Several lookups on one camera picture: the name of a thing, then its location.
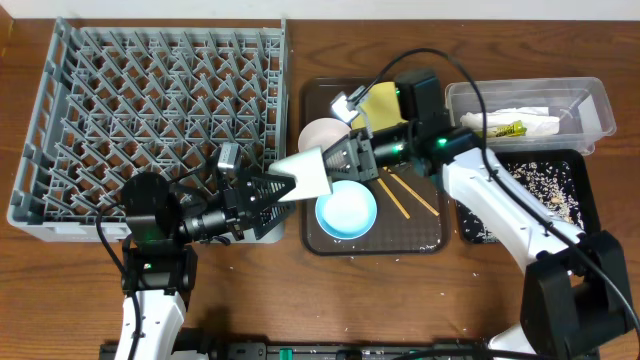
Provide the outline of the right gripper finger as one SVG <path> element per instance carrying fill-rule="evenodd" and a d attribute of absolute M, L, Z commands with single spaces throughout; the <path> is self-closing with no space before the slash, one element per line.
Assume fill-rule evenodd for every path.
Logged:
<path fill-rule="evenodd" d="M 370 141 L 343 138 L 323 153 L 326 168 L 358 168 L 370 166 Z"/>
<path fill-rule="evenodd" d="M 362 165 L 330 165 L 325 164 L 327 175 L 333 180 L 350 180 L 367 182 L 378 178 L 378 170 Z"/>

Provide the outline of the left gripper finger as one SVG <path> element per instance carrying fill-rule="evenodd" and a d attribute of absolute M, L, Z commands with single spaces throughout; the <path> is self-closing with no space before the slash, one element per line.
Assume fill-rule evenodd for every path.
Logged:
<path fill-rule="evenodd" d="M 287 217 L 295 212 L 294 202 L 276 203 L 258 211 L 249 217 L 249 224 L 256 239 L 262 239 L 277 225 L 283 223 Z"/>
<path fill-rule="evenodd" d="M 295 178 L 268 173 L 242 173 L 237 190 L 245 208 L 267 208 L 296 187 Z"/>

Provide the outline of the white cup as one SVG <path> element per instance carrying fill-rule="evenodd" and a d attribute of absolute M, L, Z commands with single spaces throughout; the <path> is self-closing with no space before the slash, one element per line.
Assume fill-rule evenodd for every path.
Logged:
<path fill-rule="evenodd" d="M 270 165 L 269 174 L 291 176 L 295 187 L 280 202 L 317 198 L 332 193 L 332 180 L 326 173 L 322 148 L 316 146 Z"/>

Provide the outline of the light blue bowl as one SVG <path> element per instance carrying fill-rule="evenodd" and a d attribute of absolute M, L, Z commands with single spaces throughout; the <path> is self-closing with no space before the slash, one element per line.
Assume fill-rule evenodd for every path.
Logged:
<path fill-rule="evenodd" d="M 378 206 L 373 193 L 363 184 L 337 181 L 332 193 L 317 198 L 315 217 L 320 228 L 338 240 L 354 240 L 374 225 Z"/>

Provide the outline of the green snack wrapper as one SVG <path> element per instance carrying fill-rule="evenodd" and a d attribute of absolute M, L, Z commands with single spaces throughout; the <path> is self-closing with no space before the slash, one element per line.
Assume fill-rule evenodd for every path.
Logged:
<path fill-rule="evenodd" d="M 486 134 L 487 138 L 520 137 L 524 136 L 526 132 L 527 128 L 521 121 L 515 121 L 510 124 L 492 125 L 475 130 L 478 136 Z"/>

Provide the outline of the white napkin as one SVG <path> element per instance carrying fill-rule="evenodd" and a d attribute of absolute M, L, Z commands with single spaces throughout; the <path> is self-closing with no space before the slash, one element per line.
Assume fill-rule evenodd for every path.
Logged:
<path fill-rule="evenodd" d="M 560 119 L 551 116 L 548 107 L 521 107 L 500 109 L 487 114 L 487 126 L 521 121 L 527 128 L 524 136 L 550 136 L 560 129 Z"/>

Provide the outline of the rice food waste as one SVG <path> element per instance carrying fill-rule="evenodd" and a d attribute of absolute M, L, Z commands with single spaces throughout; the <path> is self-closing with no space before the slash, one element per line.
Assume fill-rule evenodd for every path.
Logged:
<path fill-rule="evenodd" d="M 582 230 L 585 229 L 575 183 L 567 162 L 511 162 L 506 163 L 505 168 L 516 181 L 554 214 Z M 498 242 L 494 234 L 467 207 L 457 203 L 456 210 L 464 240 L 472 244 Z"/>

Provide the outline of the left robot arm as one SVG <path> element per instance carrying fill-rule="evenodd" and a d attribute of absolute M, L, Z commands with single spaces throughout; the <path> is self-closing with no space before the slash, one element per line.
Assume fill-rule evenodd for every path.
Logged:
<path fill-rule="evenodd" d="M 196 280 L 193 245 L 263 238 L 294 211 L 283 199 L 294 187 L 291 176 L 240 172 L 234 185 L 217 176 L 208 197 L 156 173 L 129 179 L 120 202 L 131 233 L 117 261 L 125 300 L 115 358 L 216 358 L 213 346 L 182 327 Z"/>

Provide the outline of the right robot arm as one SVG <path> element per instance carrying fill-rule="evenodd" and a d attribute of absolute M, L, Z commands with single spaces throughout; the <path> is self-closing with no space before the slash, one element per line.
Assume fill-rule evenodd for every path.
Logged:
<path fill-rule="evenodd" d="M 394 85 L 403 123 L 343 137 L 324 152 L 325 165 L 335 179 L 364 182 L 384 166 L 413 162 L 508 250 L 525 275 L 520 320 L 474 356 L 576 359 L 637 331 L 618 240 L 553 214 L 501 166 L 484 136 L 452 125 L 432 70 L 401 73 Z"/>

